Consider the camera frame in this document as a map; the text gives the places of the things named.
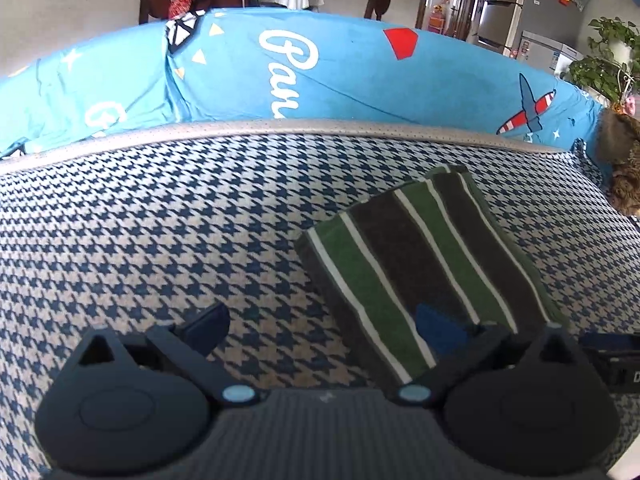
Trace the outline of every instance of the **striped towel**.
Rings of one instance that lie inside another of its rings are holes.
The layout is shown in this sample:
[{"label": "striped towel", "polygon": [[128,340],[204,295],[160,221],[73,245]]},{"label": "striped towel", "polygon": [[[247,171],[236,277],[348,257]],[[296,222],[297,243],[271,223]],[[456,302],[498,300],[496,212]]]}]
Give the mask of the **striped towel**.
[{"label": "striped towel", "polygon": [[437,345],[416,330],[420,304],[524,337],[550,320],[566,324],[463,166],[352,206],[305,232],[296,250],[345,342],[385,390],[438,360]]}]

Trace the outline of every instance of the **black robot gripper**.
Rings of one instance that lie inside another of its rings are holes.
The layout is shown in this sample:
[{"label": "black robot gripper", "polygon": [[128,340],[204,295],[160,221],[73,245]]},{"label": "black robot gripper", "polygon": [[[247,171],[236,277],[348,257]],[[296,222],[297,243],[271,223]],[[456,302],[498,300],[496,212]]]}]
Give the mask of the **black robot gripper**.
[{"label": "black robot gripper", "polygon": [[479,328],[386,394],[260,394],[204,357],[228,329],[223,305],[186,328],[84,337],[35,417],[52,480],[606,478],[618,414],[559,326],[528,344]]}]

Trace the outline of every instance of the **brown fur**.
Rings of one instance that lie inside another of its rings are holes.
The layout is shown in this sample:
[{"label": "brown fur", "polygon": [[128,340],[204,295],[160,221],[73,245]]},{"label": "brown fur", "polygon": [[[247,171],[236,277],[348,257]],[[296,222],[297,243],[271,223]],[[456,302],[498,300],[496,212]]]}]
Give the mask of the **brown fur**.
[{"label": "brown fur", "polygon": [[605,108],[598,122],[596,158],[613,165],[609,203],[640,216],[640,122]]}]

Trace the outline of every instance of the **silver refrigerator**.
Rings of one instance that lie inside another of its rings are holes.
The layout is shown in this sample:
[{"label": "silver refrigerator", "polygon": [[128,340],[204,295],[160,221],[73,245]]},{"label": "silver refrigerator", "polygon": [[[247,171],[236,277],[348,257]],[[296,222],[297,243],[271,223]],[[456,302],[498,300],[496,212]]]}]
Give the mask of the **silver refrigerator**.
[{"label": "silver refrigerator", "polygon": [[559,0],[484,0],[478,25],[478,46],[505,56],[517,54],[522,31],[576,47],[582,12]]}]

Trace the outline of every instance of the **white flower pot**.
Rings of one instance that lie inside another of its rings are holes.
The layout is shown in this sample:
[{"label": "white flower pot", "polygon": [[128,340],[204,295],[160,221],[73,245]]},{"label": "white flower pot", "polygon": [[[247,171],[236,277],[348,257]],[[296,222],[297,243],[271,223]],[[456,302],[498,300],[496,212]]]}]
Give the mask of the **white flower pot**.
[{"label": "white flower pot", "polygon": [[609,43],[609,48],[613,52],[613,59],[616,63],[629,65],[631,62],[631,47],[628,44],[615,40]]},{"label": "white flower pot", "polygon": [[611,101],[609,101],[606,97],[604,97],[604,95],[602,95],[597,90],[594,90],[590,86],[585,86],[584,91],[587,92],[587,94],[589,94],[591,97],[593,97],[594,101],[601,104],[602,106],[607,108],[611,106]]}]

